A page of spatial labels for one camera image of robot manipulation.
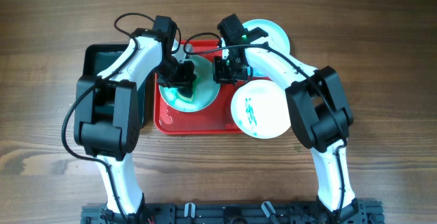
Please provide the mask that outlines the green yellow sponge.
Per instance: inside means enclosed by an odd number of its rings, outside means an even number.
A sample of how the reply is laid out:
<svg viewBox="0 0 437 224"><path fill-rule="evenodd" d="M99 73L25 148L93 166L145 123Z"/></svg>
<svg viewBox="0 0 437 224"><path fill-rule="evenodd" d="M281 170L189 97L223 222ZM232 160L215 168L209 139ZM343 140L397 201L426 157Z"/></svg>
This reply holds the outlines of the green yellow sponge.
<svg viewBox="0 0 437 224"><path fill-rule="evenodd" d="M183 102L192 102L195 96L195 89L197 87L197 76L194 75L192 81L187 87L180 87L177 89L176 96Z"/></svg>

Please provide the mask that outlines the light blue plate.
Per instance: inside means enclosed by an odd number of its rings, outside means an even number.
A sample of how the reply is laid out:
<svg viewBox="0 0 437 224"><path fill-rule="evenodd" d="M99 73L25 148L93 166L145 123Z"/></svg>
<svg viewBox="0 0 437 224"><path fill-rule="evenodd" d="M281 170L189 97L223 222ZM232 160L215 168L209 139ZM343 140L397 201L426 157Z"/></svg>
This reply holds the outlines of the light blue plate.
<svg viewBox="0 0 437 224"><path fill-rule="evenodd" d="M218 96L221 85L213 80L212 62L198 55L190 59L194 63L194 73L197 75L193 83L193 95L184 98L176 87L159 87L163 100L177 111L198 112L213 103Z"/></svg>
<svg viewBox="0 0 437 224"><path fill-rule="evenodd" d="M286 32L276 23L266 19L253 19L242 24L244 28L249 31L259 27L268 33L268 36L272 38L273 42L284 50L286 53L292 53L292 45ZM225 60L228 57L228 50L222 51L222 58ZM258 69L253 69L254 77L267 77L263 72Z"/></svg>

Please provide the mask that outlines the white plate front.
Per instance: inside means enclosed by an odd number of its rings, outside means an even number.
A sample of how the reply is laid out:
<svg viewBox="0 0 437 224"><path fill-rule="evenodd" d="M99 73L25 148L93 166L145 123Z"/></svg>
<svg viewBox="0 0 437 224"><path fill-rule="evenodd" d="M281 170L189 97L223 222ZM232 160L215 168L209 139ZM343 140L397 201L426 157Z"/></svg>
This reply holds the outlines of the white plate front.
<svg viewBox="0 0 437 224"><path fill-rule="evenodd" d="M237 127L257 139L272 139L290 127L285 92L276 83L258 79L240 87L230 106Z"/></svg>

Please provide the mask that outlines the light blue plate top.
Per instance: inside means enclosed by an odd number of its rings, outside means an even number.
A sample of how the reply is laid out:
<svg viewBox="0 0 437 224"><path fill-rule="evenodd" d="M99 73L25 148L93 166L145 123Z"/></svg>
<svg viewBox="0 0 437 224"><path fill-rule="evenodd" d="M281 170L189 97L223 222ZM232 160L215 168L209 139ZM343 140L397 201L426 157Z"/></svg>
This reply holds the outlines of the light blue plate top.
<svg viewBox="0 0 437 224"><path fill-rule="evenodd" d="M273 42L284 50L286 53L292 53L292 45L286 32L276 23L266 19L253 19L242 24L244 28L249 31L259 27L268 33L268 36L272 38ZM228 57L228 50L222 51L222 58L225 60ZM254 77L267 77L263 72L258 69L253 69Z"/></svg>

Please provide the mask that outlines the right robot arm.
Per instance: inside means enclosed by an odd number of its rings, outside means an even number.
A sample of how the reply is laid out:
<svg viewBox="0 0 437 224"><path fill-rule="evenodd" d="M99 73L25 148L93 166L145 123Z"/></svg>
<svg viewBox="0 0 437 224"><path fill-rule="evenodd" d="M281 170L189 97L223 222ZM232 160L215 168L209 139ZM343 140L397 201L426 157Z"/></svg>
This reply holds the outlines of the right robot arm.
<svg viewBox="0 0 437 224"><path fill-rule="evenodd" d="M241 87L231 115L248 135L277 137L291 128L310 149L318 176L318 200L339 223L356 199L349 182L346 146L353 115L336 71L317 69L292 57L259 27L220 30L225 68L246 64L266 75Z"/></svg>

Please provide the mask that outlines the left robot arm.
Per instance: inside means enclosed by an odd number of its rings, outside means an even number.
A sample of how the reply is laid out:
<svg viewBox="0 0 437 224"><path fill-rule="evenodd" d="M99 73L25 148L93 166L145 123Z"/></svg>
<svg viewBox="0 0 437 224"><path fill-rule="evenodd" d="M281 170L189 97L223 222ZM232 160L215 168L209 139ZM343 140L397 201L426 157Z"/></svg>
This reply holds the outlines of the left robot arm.
<svg viewBox="0 0 437 224"><path fill-rule="evenodd" d="M85 51L76 100L64 126L74 118L74 140L83 146L83 160L95 162L107 191L107 203L84 207L82 221L147 223L145 206L134 170L132 152L145 119L145 84L156 73L164 87L184 99L194 95L194 65L176 58L180 43L174 26L138 28L128 44L93 44Z"/></svg>

